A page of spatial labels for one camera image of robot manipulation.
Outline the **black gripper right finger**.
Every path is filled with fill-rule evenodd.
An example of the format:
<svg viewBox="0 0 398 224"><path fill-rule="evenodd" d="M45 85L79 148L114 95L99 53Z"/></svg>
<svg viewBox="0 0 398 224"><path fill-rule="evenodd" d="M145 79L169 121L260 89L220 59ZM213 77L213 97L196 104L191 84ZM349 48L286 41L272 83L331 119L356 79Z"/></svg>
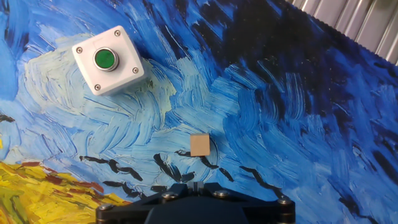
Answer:
<svg viewBox="0 0 398 224"><path fill-rule="evenodd" d="M295 202L286 196L264 201L222 187L195 183L195 195L203 199L199 209L209 221L220 223L295 223Z"/></svg>

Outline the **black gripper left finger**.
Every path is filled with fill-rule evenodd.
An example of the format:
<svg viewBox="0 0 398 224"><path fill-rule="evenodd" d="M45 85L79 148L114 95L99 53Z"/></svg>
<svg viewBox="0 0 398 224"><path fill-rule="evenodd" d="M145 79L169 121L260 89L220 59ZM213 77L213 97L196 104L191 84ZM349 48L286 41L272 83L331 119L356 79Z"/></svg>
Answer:
<svg viewBox="0 0 398 224"><path fill-rule="evenodd" d="M191 196L192 192L192 182L188 184L173 184L163 192L156 193L130 205L116 206L106 203L96 209L96 224L145 223L153 208Z"/></svg>

